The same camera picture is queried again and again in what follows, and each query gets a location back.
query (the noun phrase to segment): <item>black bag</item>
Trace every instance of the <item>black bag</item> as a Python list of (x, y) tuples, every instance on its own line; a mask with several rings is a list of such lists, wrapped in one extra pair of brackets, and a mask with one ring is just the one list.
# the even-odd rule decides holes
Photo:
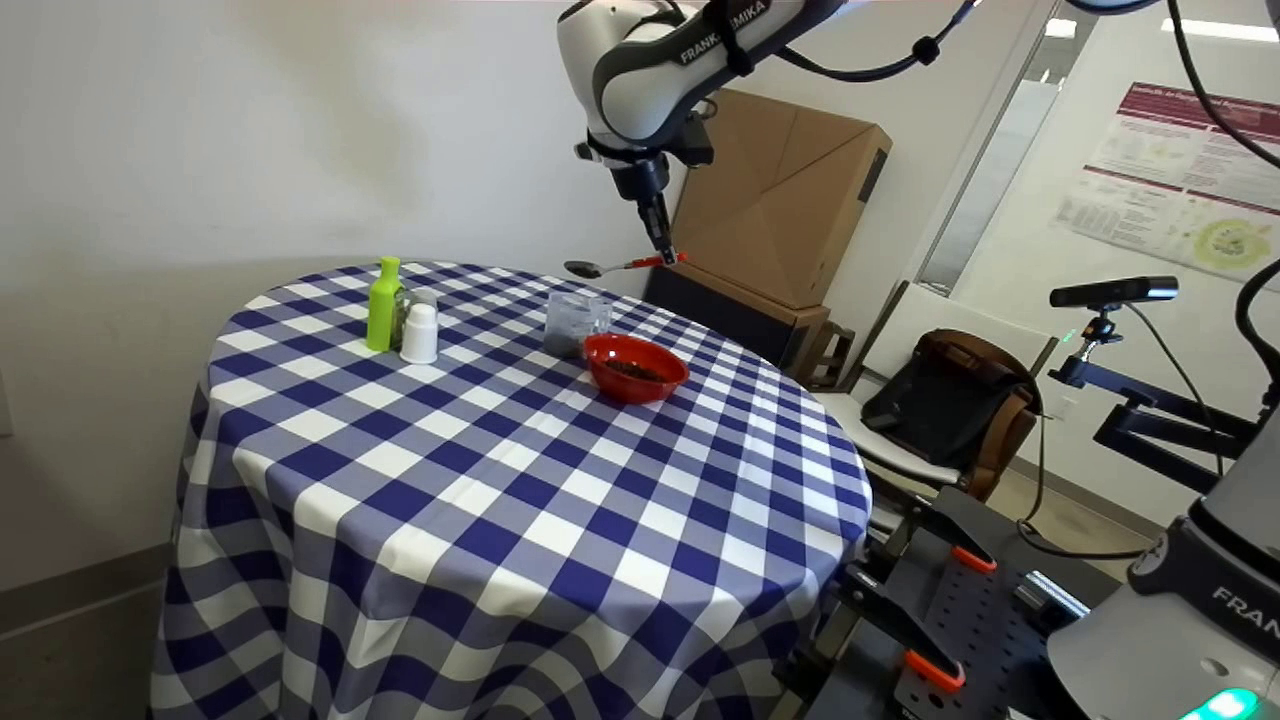
[(1007, 401), (1040, 413), (1034, 372), (981, 337), (942, 329), (864, 404), (864, 423), (927, 466), (968, 470)]

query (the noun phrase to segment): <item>wall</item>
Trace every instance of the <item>wall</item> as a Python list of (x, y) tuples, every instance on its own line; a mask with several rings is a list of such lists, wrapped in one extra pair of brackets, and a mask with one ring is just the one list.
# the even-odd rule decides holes
[[(989, 0), (936, 68), (884, 87), (782, 63), (746, 79), (879, 122), (900, 144), (838, 316), (864, 320), (917, 273), (1044, 3)], [(265, 284), (380, 251), (556, 269), (646, 250), (608, 177), (571, 161), (560, 10), (0, 3), (0, 384), (15, 423), (0, 589), (169, 535), (189, 390), (222, 320)], [(888, 59), (945, 11), (877, 3), (805, 49)]]
[[(1259, 3), (1236, 0), (1198, 0), (1184, 3), (1194, 20), (1234, 20), (1264, 23)], [(1252, 362), (1250, 343), (1236, 337), (1234, 305), (1240, 284), (1189, 273), (1153, 256), (1122, 251), (1058, 226), (1066, 192), (1077, 183), (1080, 166), (1092, 144), (1110, 132), (1122, 97), (1134, 79), (1153, 79), (1169, 87), (1189, 87), (1176, 63), (1174, 36), (1160, 32), (1160, 3), (1139, 18), (1100, 20), (1080, 63), (1058, 97), (1026, 168), (1017, 172), (989, 237), (962, 278), (956, 295), (1044, 332), (1080, 332), (1089, 312), (1054, 312), (1049, 287), (1114, 282), (1114, 278), (1181, 278), (1184, 295), (1176, 305), (1149, 309), (1156, 329), (1181, 354), (1189, 378), (1200, 384), (1204, 401), (1236, 416), (1258, 416), (1264, 392), (1264, 367)], [(1280, 45), (1234, 45), (1198, 40), (1200, 78), (1214, 94), (1280, 102)], [(1276, 295), (1269, 294), (1258, 312), (1259, 332), (1280, 339)], [(1184, 392), (1174, 365), (1160, 357), (1153, 337), (1136, 316), (1115, 316), (1123, 343), (1096, 354), (1100, 365), (1145, 378), (1174, 392)], [(1054, 392), (1058, 420), (1049, 423), (1049, 470), (1122, 509), (1134, 509), (1156, 525), (1189, 509), (1194, 494), (1169, 484), (1139, 466), (1092, 444), (1092, 433), (1110, 416), (1110, 392)]]

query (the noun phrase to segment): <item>blue and white checkered tablecloth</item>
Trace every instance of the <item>blue and white checkered tablecloth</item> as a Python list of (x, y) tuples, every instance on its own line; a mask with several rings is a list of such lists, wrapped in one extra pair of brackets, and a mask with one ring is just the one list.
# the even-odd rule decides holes
[(800, 384), (664, 309), (690, 362), (599, 404), (539, 347), (567, 282), (410, 266), (441, 365), (366, 347), (372, 269), (222, 332), (189, 452), (151, 718), (760, 718), (771, 662), (864, 535), (851, 440)]

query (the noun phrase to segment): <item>chair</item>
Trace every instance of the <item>chair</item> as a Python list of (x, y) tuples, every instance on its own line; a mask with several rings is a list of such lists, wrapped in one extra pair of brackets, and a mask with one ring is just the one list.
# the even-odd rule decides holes
[(851, 357), (848, 372), (842, 378), (838, 392), (815, 392), (815, 401), (858, 440), (872, 480), (879, 480), (879, 484), (888, 480), (895, 487), (909, 487), (914, 496), (927, 496), (945, 484), (956, 484), (968, 496), (989, 500), (1002, 472), (1014, 466), (1026, 433), (1014, 436), (1007, 444), (1002, 444), (1002, 452), (983, 452), (972, 470), (953, 470), (953, 466), (927, 466), (923, 458), (914, 458), (909, 450), (877, 436), (864, 423), (864, 404), (914, 362), (917, 339), (936, 329), (956, 329), (975, 339), (989, 339), (989, 343), (1005, 347), (1014, 362), (1020, 362), (1034, 378), (1040, 378), (1040, 367), (1058, 354), (1054, 332), (997, 320), (997, 316), (964, 309), (923, 284), (904, 282), (888, 295), (864, 347)]

